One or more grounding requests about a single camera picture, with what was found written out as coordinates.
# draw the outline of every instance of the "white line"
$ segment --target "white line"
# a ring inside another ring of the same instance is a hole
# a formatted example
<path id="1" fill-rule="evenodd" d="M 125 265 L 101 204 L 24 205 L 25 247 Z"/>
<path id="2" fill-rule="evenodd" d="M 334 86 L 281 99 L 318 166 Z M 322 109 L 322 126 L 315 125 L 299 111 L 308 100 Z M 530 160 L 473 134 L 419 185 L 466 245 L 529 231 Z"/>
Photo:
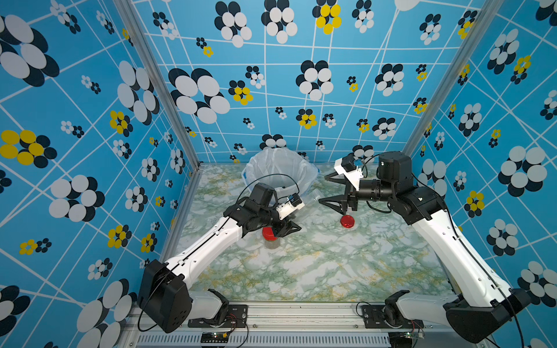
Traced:
<path id="1" fill-rule="evenodd" d="M 34 275 L 35 277 L 39 278 L 40 280 L 42 280 L 43 282 L 45 282 L 46 284 L 48 284 L 51 288 L 53 288 L 54 290 L 57 290 L 59 293 L 61 293 L 62 295 L 66 296 L 72 303 L 76 303 L 78 305 L 80 305 L 81 302 L 77 302 L 73 297 L 71 297 L 70 295 L 66 294 L 64 291 L 62 291 L 60 288 L 56 287 L 54 284 L 52 284 L 51 282 L 49 282 L 47 279 L 45 279 L 44 277 L 42 277 L 40 274 L 38 274 L 37 272 L 33 271 L 32 269 L 30 269 L 26 264 L 24 264 L 23 262 L 21 262 L 20 260 L 16 259 L 15 257 L 11 256 L 10 253 L 4 251 L 4 249 L 0 248 L 0 253 L 3 254 L 4 256 L 6 256 L 7 258 L 9 258 L 10 260 L 12 260 L 13 262 L 15 262 L 16 264 L 18 264 L 20 267 L 24 268 L 27 272 L 31 273 L 32 275 Z"/>
<path id="2" fill-rule="evenodd" d="M 267 27 L 263 27 L 263 70 L 265 72 L 265 111 L 267 111 L 267 126 L 269 134 L 271 133 L 271 123 L 269 122 L 269 101 L 267 99 L 267 84 L 269 82 L 269 75 L 267 75 Z"/>
<path id="3" fill-rule="evenodd" d="M 6 288 L 6 287 L 8 287 L 8 285 L 2 285 L 2 284 L 0 284 L 0 288 L 1 288 L 1 289 Z M 51 298 L 51 299 L 53 299 L 53 300 L 59 300 L 59 301 L 63 301 L 63 302 L 76 303 L 76 304 L 78 304 L 78 305 L 80 305 L 80 306 L 85 306 L 85 305 L 86 305 L 86 303 L 83 303 L 83 302 L 77 302 L 77 301 L 73 302 L 73 301 L 71 301 L 71 300 L 68 300 L 67 298 L 56 297 L 56 296 L 52 296 L 52 295 L 46 295 L 46 294 L 44 294 L 44 293 L 39 293 L 39 292 L 35 292 L 35 291 L 29 291 L 29 290 L 19 289 L 19 292 L 20 292 L 20 293 L 26 293 L 26 294 L 28 294 L 28 295 L 34 295 L 34 296 L 39 296 L 39 297 Z"/>
<path id="4" fill-rule="evenodd" d="M 465 8 L 470 8 L 470 4 L 472 3 L 473 0 L 470 0 L 470 2 L 468 3 L 468 6 L 466 6 Z M 449 41 L 451 40 L 451 38 L 453 37 L 453 35 L 455 34 L 456 29 L 459 27 L 459 25 L 457 24 L 454 28 L 452 33 L 449 35 L 447 42 L 445 42 L 445 45 L 443 46 L 443 49 L 441 50 L 441 52 L 439 53 L 439 55 L 437 56 L 437 59 L 435 60 L 435 64 L 433 65 L 433 67 L 431 68 L 431 70 L 429 71 L 428 77 L 431 77 L 431 74 L 433 72 L 433 70 L 435 69 L 435 65 L 437 64 L 437 62 L 439 61 L 439 59 L 441 58 L 441 56 L 443 55 L 444 49 L 445 47 L 447 47 Z M 426 85 L 426 82 L 422 83 L 420 88 L 418 89 L 418 92 L 416 93 L 415 97 L 413 100 L 416 100 L 419 97 L 420 92 L 422 91 L 423 86 Z M 405 115 L 402 116 L 402 119 L 400 121 L 400 123 L 398 124 L 398 128 L 400 129 L 400 127 L 402 126 L 402 122 L 404 122 L 404 119 L 406 118 L 406 116 L 408 115 L 408 113 L 410 112 L 410 110 L 412 109 L 412 106 L 408 107 L 408 110 L 406 111 Z M 387 143 L 387 145 L 385 146 L 385 151 L 387 151 L 389 149 L 389 145 L 391 143 L 391 140 L 393 140 L 393 137 L 390 138 L 389 143 Z"/>
<path id="5" fill-rule="evenodd" d="M 12 122 L 14 122 L 16 124 L 16 126 L 18 126 L 19 129 L 23 130 L 23 127 L 16 121 L 15 118 L 13 118 L 12 115 L 9 114 L 8 110 L 4 109 L 4 107 L 2 106 L 2 104 L 0 104 L 0 109 L 2 111 L 4 111 L 4 113 L 9 117 L 10 120 L 12 120 Z"/>
<path id="6" fill-rule="evenodd" d="M 77 2 L 75 2 L 75 3 L 73 3 L 73 4 L 71 4 L 71 5 L 66 6 L 66 9 L 72 8 L 72 7 L 76 6 L 76 5 L 79 5 L 80 3 L 84 3 L 84 2 L 86 2 L 86 1 L 87 1 L 87 0 L 80 0 L 80 1 L 77 1 Z M 49 13 L 49 14 L 46 14 L 46 15 L 44 15 L 44 16 L 42 16 L 42 17 L 33 19 L 32 21 L 27 22 L 27 24 L 28 24 L 28 25 L 35 24 L 35 23 L 40 22 L 40 21 L 42 21 L 43 19 L 47 19 L 47 18 L 49 18 L 49 17 L 52 17 L 52 13 Z"/>
<path id="7" fill-rule="evenodd" d="M 162 34 L 151 34 L 149 32 L 143 33 L 146 36 L 164 36 Z M 178 38 L 185 39 L 185 40 L 197 40 L 196 37 L 186 37 L 186 36 L 177 36 Z M 220 40 L 220 39 L 210 39 L 204 38 L 205 41 L 212 41 L 212 42 L 225 42 L 225 43 L 232 43 L 229 40 Z M 244 45 L 265 45 L 263 42 L 252 42 L 252 41 L 244 41 Z M 328 49 L 328 46 L 304 46 L 304 45 L 288 45 L 288 44 L 278 44 L 278 43 L 267 43 L 267 46 L 278 46 L 278 47 L 299 47 L 299 48 L 324 48 Z M 460 47 L 447 47 L 448 50 L 457 50 Z M 380 48 L 366 48 L 366 47 L 332 47 L 333 50 L 359 50 L 359 51 L 380 51 Z M 440 47 L 406 47 L 406 48 L 389 48 L 388 51 L 415 51 L 415 50 L 441 50 Z"/>
<path id="8" fill-rule="evenodd" d="M 77 12 L 80 14 L 80 16 L 83 18 L 83 20 L 85 21 L 85 24 L 87 24 L 87 26 L 89 27 L 89 29 L 91 29 L 91 31 L 93 32 L 93 35 L 95 35 L 95 37 L 97 38 L 97 40 L 99 40 L 99 43 L 101 44 L 101 46 L 103 48 L 106 48 L 105 45 L 102 43 L 101 39 L 99 39 L 99 37 L 97 36 L 97 33 L 93 30 L 93 28 L 89 25 L 89 22 L 85 19 L 86 17 L 83 15 L 83 13 L 81 13 L 81 11 L 79 11 L 79 8 L 75 5 L 75 3 L 73 2 L 73 0 L 70 0 L 72 4 L 74 4 L 75 9 L 77 10 Z M 108 54 L 108 56 L 110 57 L 110 59 L 112 60 L 112 62 L 114 62 L 114 65 L 116 67 L 118 67 L 118 64 L 116 64 L 116 61 L 114 60 L 114 58 L 112 58 L 112 56 L 110 55 L 110 53 L 107 51 L 106 52 Z"/>
<path id="9" fill-rule="evenodd" d="M 428 64 L 428 65 L 450 65 L 451 63 L 435 63 L 435 62 L 400 62 L 401 64 L 408 64 L 408 65 L 419 65 L 419 64 Z M 217 64 L 217 63 L 203 63 L 203 64 L 189 64 L 189 63 L 176 63 L 176 64 L 157 64 L 158 66 L 187 66 L 187 65 L 197 65 L 197 66 L 246 66 L 246 65 L 275 65 L 275 66 L 282 66 L 282 65 L 300 65 L 299 63 L 230 63 L 230 64 Z M 329 65 L 377 65 L 376 63 L 331 63 Z"/>
<path id="10" fill-rule="evenodd" d="M 375 64 L 375 62 L 377 61 L 377 58 L 379 57 L 379 54 L 381 53 L 381 49 L 383 49 L 383 45 L 386 43 L 387 41 L 387 37 L 389 35 L 389 32 L 391 32 L 391 30 L 393 29 L 393 25 L 394 25 L 394 21 L 397 19 L 397 14 L 398 14 L 398 10 L 394 11 L 394 15 L 393 15 L 393 21 L 390 24 L 389 30 L 387 31 L 387 34 L 385 35 L 385 37 L 383 38 L 383 42 L 381 43 L 381 46 L 379 46 L 379 50 L 377 51 L 377 54 L 375 55 L 375 59 L 373 60 L 373 64 Z M 354 100 L 354 102 L 356 102 L 358 100 L 358 98 L 360 97 L 360 93 L 361 91 L 364 89 L 364 85 L 368 80 L 369 74 L 372 72 L 373 69 L 373 64 L 369 67 L 368 70 L 368 74 L 366 75 L 364 82 L 361 85 L 361 88 L 358 91 L 358 94 L 356 95 L 356 99 Z M 346 116 L 346 119 L 344 120 L 343 126 L 340 129 L 340 133 L 339 133 L 339 137 L 340 135 L 343 133 L 344 127 L 346 126 L 346 123 L 348 122 L 348 119 L 350 118 L 350 114 L 352 113 L 352 110 L 355 108 L 354 104 L 351 105 L 350 111 L 348 112 L 348 115 Z M 336 148 L 336 145 L 338 144 L 338 139 L 335 142 L 335 145 L 333 146 L 333 150 L 331 152 L 331 155 L 329 156 L 329 160 L 328 162 L 331 162 L 331 157 L 333 156 L 333 151 Z"/>

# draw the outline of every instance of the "plastic bag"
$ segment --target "plastic bag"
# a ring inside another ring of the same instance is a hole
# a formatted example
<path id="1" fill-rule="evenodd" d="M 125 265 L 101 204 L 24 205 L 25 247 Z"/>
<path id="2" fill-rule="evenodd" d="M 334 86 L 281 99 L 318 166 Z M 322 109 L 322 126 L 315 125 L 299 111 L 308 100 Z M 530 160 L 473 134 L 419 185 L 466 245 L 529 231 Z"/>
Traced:
<path id="1" fill-rule="evenodd" d="M 318 189 L 315 189 L 300 197 L 305 206 L 297 212 L 294 212 L 295 217 L 292 217 L 292 219 L 294 219 L 297 224 L 303 227 L 306 219 L 309 217 L 314 217 L 322 208 L 322 206 L 319 204 L 319 199 L 323 197 L 323 193 Z"/>
<path id="2" fill-rule="evenodd" d="M 317 179 L 319 169 L 287 148 L 265 149 L 253 156 L 246 164 L 242 178 L 247 185 L 262 176 L 278 173 L 291 176 L 300 187 L 300 196 L 302 196 Z M 294 182 L 284 175 L 273 175 L 258 180 L 250 185 L 248 188 L 250 192 L 257 183 L 265 183 L 273 187 L 279 198 L 297 192 Z"/>

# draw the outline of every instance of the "black cable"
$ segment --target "black cable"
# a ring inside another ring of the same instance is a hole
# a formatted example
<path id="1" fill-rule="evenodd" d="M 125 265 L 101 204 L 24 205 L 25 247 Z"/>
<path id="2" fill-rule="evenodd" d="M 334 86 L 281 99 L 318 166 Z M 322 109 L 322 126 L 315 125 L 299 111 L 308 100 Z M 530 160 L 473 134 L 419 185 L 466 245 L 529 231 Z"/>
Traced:
<path id="1" fill-rule="evenodd" d="M 244 339 L 244 341 L 242 342 L 242 344 L 240 344 L 239 346 L 236 347 L 236 348 L 240 348 L 241 346 L 244 345 L 244 343 L 246 343 L 247 338 L 248 338 L 248 336 L 250 335 L 250 328 L 247 326 L 246 321 L 245 321 L 244 319 L 240 319 L 240 318 L 229 318 L 229 319 L 224 320 L 222 323 L 224 324 L 225 322 L 227 322 L 227 321 L 232 321 L 232 320 L 240 320 L 241 322 L 244 323 L 244 325 L 246 325 L 246 330 L 247 330 L 246 338 Z"/>
<path id="2" fill-rule="evenodd" d="M 489 342 L 491 342 L 491 344 L 493 344 L 494 346 L 496 346 L 497 348 L 501 348 L 497 345 L 497 343 L 493 342 L 492 340 L 489 339 L 489 337 L 486 337 L 486 340 L 488 340 Z"/>
<path id="3" fill-rule="evenodd" d="M 360 303 L 365 303 L 368 306 L 371 306 L 371 305 L 369 303 L 365 302 L 365 301 L 360 301 L 360 302 L 356 303 L 356 315 L 359 316 L 360 318 L 363 318 L 364 317 L 364 310 L 361 311 L 361 315 L 358 314 L 358 305 Z"/>
<path id="4" fill-rule="evenodd" d="M 509 304 L 509 307 L 511 308 L 512 311 L 512 316 L 515 318 L 516 321 L 516 328 L 519 331 L 519 335 L 520 335 L 520 342 L 521 342 L 521 347 L 524 347 L 524 336 L 522 335 L 522 330 L 520 329 L 520 324 L 519 324 L 519 319 L 516 317 L 516 312 L 514 307 L 512 306 L 511 301 L 505 296 L 505 294 L 501 291 L 501 288 L 497 285 L 497 282 L 495 281 L 495 279 L 493 279 L 493 277 L 491 277 L 491 275 L 486 271 L 486 269 L 482 266 L 482 264 L 474 257 L 474 255 L 470 252 L 470 250 L 468 250 L 468 248 L 466 247 L 466 245 L 463 243 L 462 240 L 460 240 L 460 237 L 458 236 L 458 233 L 456 232 L 455 229 L 455 224 L 453 224 L 452 221 L 452 216 L 451 216 L 451 212 L 449 211 L 449 207 L 447 206 L 447 203 L 445 202 L 445 200 L 443 199 L 443 197 L 441 197 L 441 195 L 435 191 L 434 189 L 432 189 L 431 187 L 425 185 L 424 183 L 422 183 L 420 180 L 418 180 L 418 178 L 416 177 L 416 175 L 414 175 L 414 173 L 412 173 L 412 176 L 414 177 L 414 179 L 416 179 L 417 182 L 419 182 L 420 184 L 422 184 L 423 186 L 429 188 L 430 190 L 432 190 L 434 192 L 434 194 L 439 197 L 443 203 L 445 204 L 445 209 L 447 209 L 447 215 L 449 216 L 449 221 L 451 223 L 451 227 L 453 232 L 455 233 L 455 236 L 457 237 L 458 241 L 462 244 L 462 246 L 464 247 L 464 249 L 468 252 L 468 254 L 470 254 L 470 256 L 472 257 L 472 259 L 474 261 L 476 261 L 476 263 L 478 264 L 478 266 L 485 272 L 485 274 L 487 275 L 487 277 L 491 280 L 491 282 L 493 282 L 493 284 L 497 287 L 497 290 L 499 290 L 499 292 L 501 293 L 501 296 L 503 296 L 504 299 L 507 300 L 507 303 Z"/>
<path id="5" fill-rule="evenodd" d="M 253 184 L 254 182 L 256 182 L 256 181 L 258 181 L 258 180 L 261 180 L 261 179 L 263 179 L 263 178 L 271 177 L 271 176 L 273 176 L 273 175 L 284 175 L 285 177 L 289 177 L 290 180 L 292 180 L 292 181 L 294 182 L 294 184 L 296 185 L 296 189 L 298 190 L 297 193 L 300 193 L 300 187 L 298 186 L 298 183 L 297 183 L 296 180 L 294 180 L 290 175 L 288 175 L 288 174 L 281 174 L 281 173 L 273 173 L 273 174 L 264 175 L 264 176 L 262 176 L 262 177 L 260 177 L 260 178 L 255 179 L 254 181 L 250 182 L 249 184 L 247 184 L 247 186 L 246 186 L 246 187 L 240 192 L 240 194 L 238 195 L 238 198 L 236 199 L 236 203 L 238 203 L 240 197 L 242 196 L 242 193 L 244 193 L 244 191 L 245 191 L 248 187 L 250 187 L 251 184 Z"/>
<path id="6" fill-rule="evenodd" d="M 364 178 L 367 178 L 367 177 L 368 177 L 368 162 L 371 161 L 373 158 L 375 158 L 375 157 L 377 157 L 377 156 L 379 156 L 379 154 L 375 154 L 375 155 L 373 155 L 373 156 L 371 156 L 371 157 L 368 157 L 368 158 L 367 158 L 367 161 L 364 162 L 364 168 L 365 168 L 365 175 L 364 175 Z"/>
<path id="7" fill-rule="evenodd" d="M 279 200 L 281 200 L 282 198 L 288 198 L 288 197 L 290 197 L 290 195 L 288 195 L 288 196 L 282 196 L 281 198 L 278 198 L 278 199 L 277 199 L 277 202 L 278 202 Z"/>
<path id="8" fill-rule="evenodd" d="M 172 273 L 172 271 L 178 267 L 178 264 L 176 264 L 176 266 L 174 266 L 170 272 L 168 272 L 163 279 L 157 284 L 157 286 L 155 286 L 155 289 L 153 290 L 153 292 L 149 295 L 149 297 L 147 298 L 147 302 L 145 303 L 145 306 L 143 306 L 143 308 L 141 309 L 141 312 L 139 313 L 139 318 L 138 318 L 138 330 L 141 332 L 146 332 L 151 330 L 153 327 L 157 326 L 156 324 L 151 326 L 150 328 L 143 330 L 139 327 L 139 322 L 141 321 L 141 316 L 143 315 L 143 312 L 145 311 L 144 308 L 147 307 L 147 303 L 149 303 L 149 300 L 151 300 L 151 297 L 153 296 L 153 294 L 155 294 L 155 291 L 159 288 L 159 286 L 167 279 L 167 277 Z"/>
<path id="9" fill-rule="evenodd" d="M 390 212 L 393 211 L 392 209 L 389 208 L 389 206 L 387 206 L 387 208 L 389 208 L 389 210 L 387 211 L 387 210 L 381 210 L 381 209 L 377 209 L 377 208 L 375 208 L 375 207 L 372 207 L 372 205 L 369 204 L 369 201 L 368 201 L 368 200 L 366 200 L 365 202 L 368 204 L 368 207 L 369 207 L 369 208 L 371 208 L 371 209 L 373 209 L 373 210 L 375 210 L 376 212 L 379 212 L 379 213 L 388 214 L 388 213 L 390 213 Z"/>

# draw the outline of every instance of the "ventilation grille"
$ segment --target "ventilation grille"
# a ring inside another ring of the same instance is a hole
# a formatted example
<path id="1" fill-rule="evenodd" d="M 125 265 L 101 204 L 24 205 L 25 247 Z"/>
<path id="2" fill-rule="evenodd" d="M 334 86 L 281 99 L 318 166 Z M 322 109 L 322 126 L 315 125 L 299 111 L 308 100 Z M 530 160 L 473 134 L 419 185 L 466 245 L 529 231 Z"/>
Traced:
<path id="1" fill-rule="evenodd" d="M 228 341 L 232 347 L 240 345 L 246 338 L 245 332 L 233 333 Z M 141 334 L 137 346 L 196 347 L 201 343 L 201 332 L 177 334 Z M 203 344 L 203 347 L 217 347 L 222 344 Z M 250 332 L 243 347 L 390 347 L 389 334 L 382 332 Z"/>

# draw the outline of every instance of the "mounting plate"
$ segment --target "mounting plate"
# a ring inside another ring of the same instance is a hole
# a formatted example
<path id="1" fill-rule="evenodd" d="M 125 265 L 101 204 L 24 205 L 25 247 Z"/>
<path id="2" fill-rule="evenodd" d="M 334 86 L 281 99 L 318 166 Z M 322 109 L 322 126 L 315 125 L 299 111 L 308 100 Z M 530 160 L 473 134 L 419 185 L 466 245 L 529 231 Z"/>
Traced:
<path id="1" fill-rule="evenodd" d="M 393 327 L 388 325 L 385 322 L 385 316 L 383 313 L 383 307 L 385 307 L 384 305 L 377 305 L 377 306 L 368 306 L 368 305 L 363 305 L 360 308 L 363 310 L 363 316 L 364 316 L 364 324 L 365 324 L 365 328 L 366 329 L 401 329 L 401 330 L 406 330 L 406 329 L 414 329 L 414 326 L 412 325 L 412 321 L 411 320 L 407 320 L 405 321 L 401 327 Z M 414 320 L 414 322 L 419 325 L 421 328 L 423 328 L 423 321 L 421 320 Z"/>
<path id="2" fill-rule="evenodd" d="M 234 316 L 236 316 L 239 319 L 243 319 L 244 321 L 247 318 L 247 305 L 228 305 L 228 314 L 233 314 Z M 202 327 L 202 328 L 215 328 L 214 326 L 211 326 L 209 324 L 207 324 L 205 322 L 205 320 L 203 320 L 202 318 L 200 319 L 190 319 L 188 320 L 188 327 Z M 219 326 L 218 328 L 230 328 L 232 327 L 232 321 L 227 321 L 224 324 L 222 324 L 222 326 Z M 236 321 L 236 327 L 237 328 L 244 328 L 246 327 L 246 324 L 241 321 L 241 320 L 237 320 Z"/>

